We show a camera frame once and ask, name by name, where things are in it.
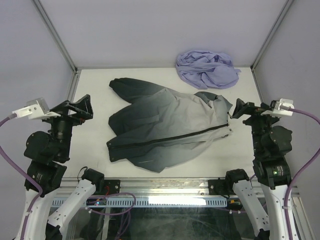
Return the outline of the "dark green grey jacket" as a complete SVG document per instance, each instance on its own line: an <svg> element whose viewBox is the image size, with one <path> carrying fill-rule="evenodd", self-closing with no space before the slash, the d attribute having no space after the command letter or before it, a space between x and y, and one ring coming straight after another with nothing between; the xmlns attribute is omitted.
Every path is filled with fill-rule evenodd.
<svg viewBox="0 0 320 240"><path fill-rule="evenodd" d="M115 137L107 142L109 160L128 160L160 173L195 159L231 134L232 104L222 95L181 93L133 78L116 78L110 88L128 106L109 117Z"/></svg>

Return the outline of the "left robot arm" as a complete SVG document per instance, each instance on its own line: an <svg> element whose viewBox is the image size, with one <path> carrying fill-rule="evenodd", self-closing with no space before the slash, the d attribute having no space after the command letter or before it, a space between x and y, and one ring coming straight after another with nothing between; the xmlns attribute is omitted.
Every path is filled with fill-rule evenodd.
<svg viewBox="0 0 320 240"><path fill-rule="evenodd" d="M48 132L36 131L26 140L23 154L31 163L24 183L24 217L16 239L61 240L66 226L85 201L105 188L104 174L88 168L67 200L56 212L49 213L67 170L73 127L93 118L91 97L86 94L76 102L65 100L53 108L43 98L37 98L14 113L18 118L50 124Z"/></svg>

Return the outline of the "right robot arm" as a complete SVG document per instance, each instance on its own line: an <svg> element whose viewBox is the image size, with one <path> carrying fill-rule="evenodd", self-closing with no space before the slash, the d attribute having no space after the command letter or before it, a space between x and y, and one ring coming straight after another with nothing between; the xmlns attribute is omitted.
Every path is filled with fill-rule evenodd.
<svg viewBox="0 0 320 240"><path fill-rule="evenodd" d="M270 105L237 99L232 119L248 115L243 124L251 127L253 171L264 194L266 207L256 196L243 169L226 172L223 187L236 194L249 217L257 240L297 240L291 204L291 171L285 155L292 150L292 131L276 125L280 117L291 116L293 101L273 100Z"/></svg>

